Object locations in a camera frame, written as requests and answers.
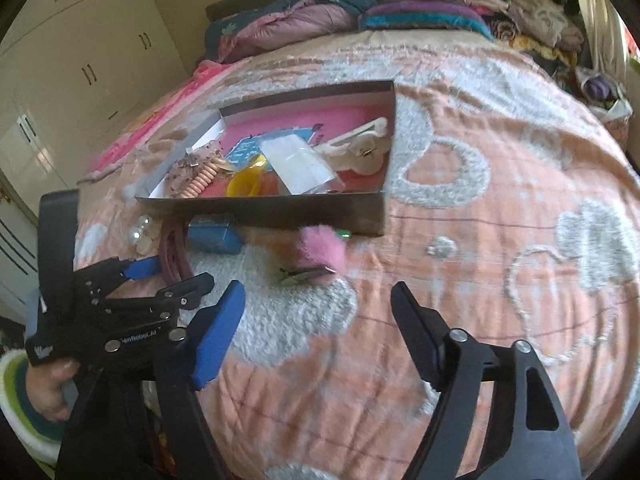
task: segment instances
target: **pink pom-pom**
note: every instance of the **pink pom-pom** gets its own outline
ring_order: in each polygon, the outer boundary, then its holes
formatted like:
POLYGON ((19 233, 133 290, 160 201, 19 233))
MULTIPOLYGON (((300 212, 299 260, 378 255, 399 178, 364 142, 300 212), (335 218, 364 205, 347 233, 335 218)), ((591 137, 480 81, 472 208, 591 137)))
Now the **pink pom-pom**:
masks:
MULTIPOLYGON (((346 269, 346 245, 333 229, 326 225, 303 227, 298 242, 298 266, 315 267, 324 265, 343 274, 346 269)), ((323 276, 320 281, 332 279, 323 276)))

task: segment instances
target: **open cardboard box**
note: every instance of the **open cardboard box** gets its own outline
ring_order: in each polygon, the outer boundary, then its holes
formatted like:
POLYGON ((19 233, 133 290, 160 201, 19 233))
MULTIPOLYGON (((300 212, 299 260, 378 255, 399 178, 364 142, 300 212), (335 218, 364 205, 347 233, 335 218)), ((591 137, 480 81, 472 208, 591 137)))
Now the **open cardboard box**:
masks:
POLYGON ((138 187, 136 198, 153 212, 190 218, 196 214, 232 214, 240 224, 293 229, 327 224, 354 234, 382 235, 387 217, 386 156, 382 170, 372 176, 353 171, 338 175, 344 192, 254 197, 209 196, 174 198, 165 193, 165 181, 187 148, 219 140, 224 154, 242 138, 273 130, 322 124, 311 143, 330 140, 378 117, 388 120, 395 133, 396 95, 391 80, 321 86, 274 94, 215 110, 138 187))

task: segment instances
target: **person's hand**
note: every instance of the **person's hand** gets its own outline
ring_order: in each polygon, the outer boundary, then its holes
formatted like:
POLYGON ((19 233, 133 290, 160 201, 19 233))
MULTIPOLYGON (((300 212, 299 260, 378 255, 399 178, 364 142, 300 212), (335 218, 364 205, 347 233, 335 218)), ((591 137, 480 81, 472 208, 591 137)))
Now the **person's hand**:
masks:
POLYGON ((60 359, 52 363, 27 368, 27 397, 33 408, 51 422, 69 418, 69 408, 62 396, 62 384, 71 379, 80 365, 73 359, 60 359))

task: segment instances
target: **yellow plastic item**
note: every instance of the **yellow plastic item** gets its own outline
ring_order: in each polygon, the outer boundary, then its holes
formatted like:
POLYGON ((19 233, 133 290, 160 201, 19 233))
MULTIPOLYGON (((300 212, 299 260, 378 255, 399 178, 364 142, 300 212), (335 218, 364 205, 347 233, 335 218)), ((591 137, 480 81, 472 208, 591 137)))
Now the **yellow plastic item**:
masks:
POLYGON ((260 194, 260 178, 267 166, 267 159, 263 154, 255 155, 226 185, 226 196, 257 196, 260 194))

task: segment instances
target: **curtain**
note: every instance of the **curtain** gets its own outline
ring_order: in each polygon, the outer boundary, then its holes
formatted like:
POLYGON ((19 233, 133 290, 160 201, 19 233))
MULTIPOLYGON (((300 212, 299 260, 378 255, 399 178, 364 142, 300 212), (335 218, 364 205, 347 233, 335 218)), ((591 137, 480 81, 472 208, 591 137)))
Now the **curtain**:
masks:
POLYGON ((615 7, 609 0, 578 0, 587 30, 593 68, 626 80, 627 49, 625 29, 615 7))

